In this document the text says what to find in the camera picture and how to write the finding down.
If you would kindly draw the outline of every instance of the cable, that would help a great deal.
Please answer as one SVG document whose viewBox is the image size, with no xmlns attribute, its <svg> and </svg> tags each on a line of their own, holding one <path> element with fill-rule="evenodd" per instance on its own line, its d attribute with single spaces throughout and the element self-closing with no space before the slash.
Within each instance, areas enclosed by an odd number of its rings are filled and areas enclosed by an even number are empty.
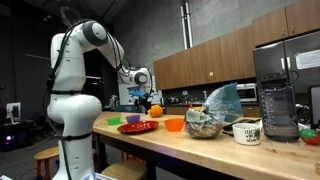
<svg viewBox="0 0 320 180">
<path fill-rule="evenodd" d="M 4 108 L 4 107 L 3 107 L 3 104 L 2 104 L 1 96 L 0 96 L 0 105 L 1 105 L 0 108 Z"/>
<path fill-rule="evenodd" d="M 27 171 L 25 171 L 24 173 L 22 173 L 22 175 L 17 179 L 17 180 L 20 180 L 24 175 L 26 175 L 28 172 L 30 172 L 30 171 L 32 171 L 32 170 L 35 170 L 35 169 L 40 169 L 41 170 L 41 168 L 32 168 L 32 169 L 29 169 L 29 170 L 27 170 Z"/>
<path fill-rule="evenodd" d="M 45 110 L 45 97 L 48 95 L 48 91 L 46 92 L 44 98 L 43 98 L 43 101 L 42 101 L 42 104 L 43 104 L 43 111 L 45 113 L 45 115 L 47 115 L 47 112 Z M 68 179 L 69 180 L 72 180 L 71 178 L 71 174 L 70 174 L 70 169 L 69 169 L 69 166 L 68 166 L 68 157 L 67 157 L 67 153 L 66 153 L 66 149 L 65 149 L 65 144 L 64 144 L 64 140 L 62 138 L 62 135 L 61 135 L 61 132 L 59 132 L 51 123 L 51 119 L 48 117 L 48 123 L 49 125 L 51 126 L 51 128 L 54 130 L 54 132 L 58 135 L 59 139 L 60 139 L 60 142 L 61 142 L 61 146 L 62 146 L 62 150 L 63 150 L 63 155 L 64 155 L 64 160 L 65 160 L 65 166 L 66 166 L 66 170 L 67 170 L 67 174 L 68 174 Z"/>
<path fill-rule="evenodd" d="M 30 149 L 28 149 L 28 148 L 23 148 L 23 149 L 25 149 L 25 150 L 27 150 L 27 151 L 32 151 L 32 150 L 35 150 L 35 149 L 39 148 L 40 146 L 48 143 L 49 141 L 50 141 L 50 140 L 47 140 L 47 141 L 41 143 L 40 145 L 38 145 L 38 146 L 36 146 L 36 147 L 34 147 L 34 148 L 30 148 Z"/>
<path fill-rule="evenodd" d="M 293 82 L 291 82 L 289 85 L 290 86 L 292 86 L 292 85 L 294 85 L 297 81 L 298 81 L 298 79 L 299 79 L 299 77 L 300 77 L 300 74 L 299 74 L 299 72 L 298 71 L 295 71 L 295 70 L 288 70 L 288 73 L 289 72 L 293 72 L 293 73 L 295 73 L 296 75 L 297 75 L 297 78 L 293 81 Z M 283 74 L 281 74 L 280 75 L 280 77 L 283 77 L 284 75 L 286 75 L 287 73 L 283 73 Z"/>
<path fill-rule="evenodd" d="M 108 38 L 110 39 L 111 41 L 111 44 L 112 44 L 112 49 L 114 50 L 113 51 L 113 54 L 114 54 L 114 59 L 115 59 L 115 65 L 116 65 L 116 71 L 120 74 L 120 79 L 123 81 L 121 75 L 125 76 L 125 77 L 128 77 L 130 75 L 130 70 L 128 70 L 127 72 L 123 69 L 123 66 L 122 66 L 122 63 L 121 63 L 121 55 L 120 55 L 120 50 L 119 50 L 119 46 L 115 40 L 115 38 L 113 36 L 111 36 L 109 33 L 107 33 L 108 35 Z"/>
<path fill-rule="evenodd" d="M 61 42 L 61 45 L 60 45 L 60 50 L 59 50 L 59 55 L 58 55 L 58 58 L 57 58 L 57 61 L 56 61 L 56 64 L 54 65 L 50 75 L 49 75 L 49 78 L 48 78 L 48 81 L 47 81 L 47 86 L 49 88 L 49 90 L 52 90 L 53 88 L 53 84 L 54 84 L 54 79 L 55 79 L 55 74 L 56 74 L 56 71 L 58 69 L 58 67 L 60 66 L 60 63 L 61 63 L 61 60 L 62 60 L 62 56 L 63 56 L 63 52 L 64 52 L 64 48 L 68 42 L 68 39 L 70 37 L 70 35 L 72 34 L 72 31 L 73 29 L 78 26 L 79 24 L 81 23 L 85 23 L 89 21 L 88 19 L 84 19 L 84 20 L 80 20 L 79 22 L 73 24 L 72 26 L 70 26 L 66 33 L 64 34 L 63 38 L 62 38 L 62 42 Z"/>
<path fill-rule="evenodd" d="M 151 87 L 150 87 L 150 93 L 149 93 L 149 95 L 151 94 L 151 92 L 152 92 L 152 88 L 153 88 L 153 80 L 152 80 L 152 74 L 151 74 L 151 71 L 150 71 L 150 69 L 149 68 L 147 68 L 148 69 L 148 71 L 149 71 L 149 75 L 150 75 L 150 83 L 151 83 Z"/>
</svg>

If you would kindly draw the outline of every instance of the white mug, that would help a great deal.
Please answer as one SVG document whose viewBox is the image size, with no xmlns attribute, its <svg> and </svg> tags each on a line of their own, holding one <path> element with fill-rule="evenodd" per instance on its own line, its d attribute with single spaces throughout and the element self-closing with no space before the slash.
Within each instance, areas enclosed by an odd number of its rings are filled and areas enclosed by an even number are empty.
<svg viewBox="0 0 320 180">
<path fill-rule="evenodd" d="M 239 144 L 260 144 L 260 127 L 257 124 L 237 123 L 232 125 L 234 140 Z"/>
</svg>

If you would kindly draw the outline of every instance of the wooden stool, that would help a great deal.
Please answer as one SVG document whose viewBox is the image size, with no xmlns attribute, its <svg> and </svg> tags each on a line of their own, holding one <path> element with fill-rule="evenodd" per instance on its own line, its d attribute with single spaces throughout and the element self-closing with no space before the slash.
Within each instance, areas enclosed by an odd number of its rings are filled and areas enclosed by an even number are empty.
<svg viewBox="0 0 320 180">
<path fill-rule="evenodd" d="M 93 160 L 95 162 L 95 154 L 96 150 L 92 149 L 92 154 L 93 154 Z M 59 156 L 59 148 L 58 147 L 53 147 L 50 149 L 46 149 L 44 151 L 41 151 L 34 155 L 33 159 L 35 160 L 35 167 L 36 167 L 36 177 L 41 175 L 41 162 L 44 161 L 44 169 L 45 169 L 45 179 L 50 180 L 50 164 L 49 160 L 58 157 Z"/>
<path fill-rule="evenodd" d="M 144 163 L 131 159 L 112 164 L 101 172 L 102 175 L 119 180 L 140 180 L 145 177 L 146 173 L 147 167 Z"/>
</svg>

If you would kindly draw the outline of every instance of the plate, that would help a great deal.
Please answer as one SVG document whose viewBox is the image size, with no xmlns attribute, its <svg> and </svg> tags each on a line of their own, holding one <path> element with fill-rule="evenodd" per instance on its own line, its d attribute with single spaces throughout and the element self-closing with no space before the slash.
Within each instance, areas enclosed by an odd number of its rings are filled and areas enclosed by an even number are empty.
<svg viewBox="0 0 320 180">
<path fill-rule="evenodd" d="M 158 121 L 141 121 L 130 124 L 125 124 L 117 128 L 118 131 L 123 133 L 137 133 L 158 127 Z"/>
</svg>

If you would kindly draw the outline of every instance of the kitchen cabinet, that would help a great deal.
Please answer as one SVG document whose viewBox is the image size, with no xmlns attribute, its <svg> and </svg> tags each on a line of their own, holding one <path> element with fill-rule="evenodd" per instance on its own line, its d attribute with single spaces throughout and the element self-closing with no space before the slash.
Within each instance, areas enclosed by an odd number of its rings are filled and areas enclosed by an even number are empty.
<svg viewBox="0 0 320 180">
<path fill-rule="evenodd" d="M 237 54 L 238 54 L 238 65 L 239 65 L 239 76 L 240 78 L 251 78 L 255 77 L 254 61 L 252 50 L 253 35 L 252 26 L 246 26 L 235 31 L 236 43 L 237 43 Z"/>
<path fill-rule="evenodd" d="M 183 51 L 183 61 L 179 61 L 179 66 L 183 67 L 181 72 L 184 74 L 182 77 L 182 86 L 194 86 L 206 83 L 206 65 L 203 61 L 204 49 L 203 44 L 194 46 Z"/>
<path fill-rule="evenodd" d="M 153 64 L 157 89 L 165 90 L 175 88 L 175 67 L 173 55 L 155 61 Z"/>
<path fill-rule="evenodd" d="M 285 8 L 280 8 L 254 19 L 252 28 L 255 46 L 287 37 Z"/>
<path fill-rule="evenodd" d="M 244 117 L 261 117 L 259 106 L 242 106 Z"/>
<path fill-rule="evenodd" d="M 223 79 L 226 81 L 238 79 L 239 64 L 234 32 L 220 37 L 220 49 Z"/>
<path fill-rule="evenodd" d="M 189 107 L 166 107 L 167 114 L 171 115 L 185 115 Z"/>
<path fill-rule="evenodd" d="M 243 27 L 220 37 L 222 80 L 255 77 L 253 48 L 251 26 Z"/>
<path fill-rule="evenodd" d="M 207 79 L 207 83 L 223 81 L 220 38 L 215 38 L 203 43 L 203 49 L 203 61 L 206 66 L 205 77 Z"/>
<path fill-rule="evenodd" d="M 319 0 L 301 0 L 254 19 L 254 45 L 319 29 L 319 6 Z"/>
<path fill-rule="evenodd" d="M 289 36 L 320 28 L 320 1 L 301 0 L 286 7 Z"/>
<path fill-rule="evenodd" d="M 154 62 L 157 89 L 166 90 L 207 83 L 203 44 Z"/>
</svg>

